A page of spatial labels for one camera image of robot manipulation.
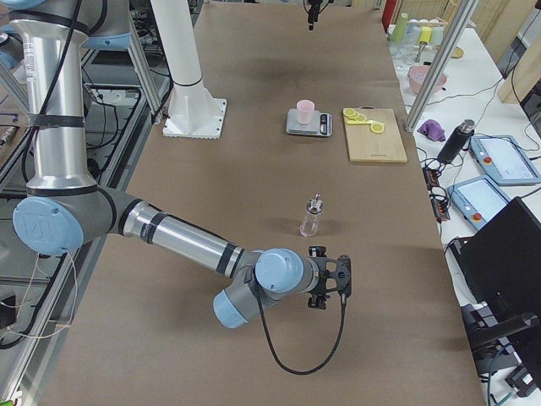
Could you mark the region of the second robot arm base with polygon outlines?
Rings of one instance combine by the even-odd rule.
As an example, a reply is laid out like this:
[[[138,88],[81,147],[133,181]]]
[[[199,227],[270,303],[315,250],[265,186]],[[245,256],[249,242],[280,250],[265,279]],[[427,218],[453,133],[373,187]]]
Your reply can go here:
[[[1,31],[1,64],[9,72],[18,68],[24,60],[24,46],[15,32]]]

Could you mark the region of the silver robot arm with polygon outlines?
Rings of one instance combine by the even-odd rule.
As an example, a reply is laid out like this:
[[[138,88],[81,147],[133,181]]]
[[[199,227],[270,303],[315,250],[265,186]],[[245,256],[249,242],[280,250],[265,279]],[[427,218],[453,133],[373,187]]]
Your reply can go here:
[[[236,328],[289,294],[324,308],[329,280],[342,301],[352,292],[351,261],[321,248],[249,251],[120,190],[100,186],[87,167],[80,51],[127,49],[124,1],[9,1],[22,40],[35,173],[14,210],[14,230],[37,253],[62,255],[109,233],[136,236],[232,279],[213,302],[223,326]]]

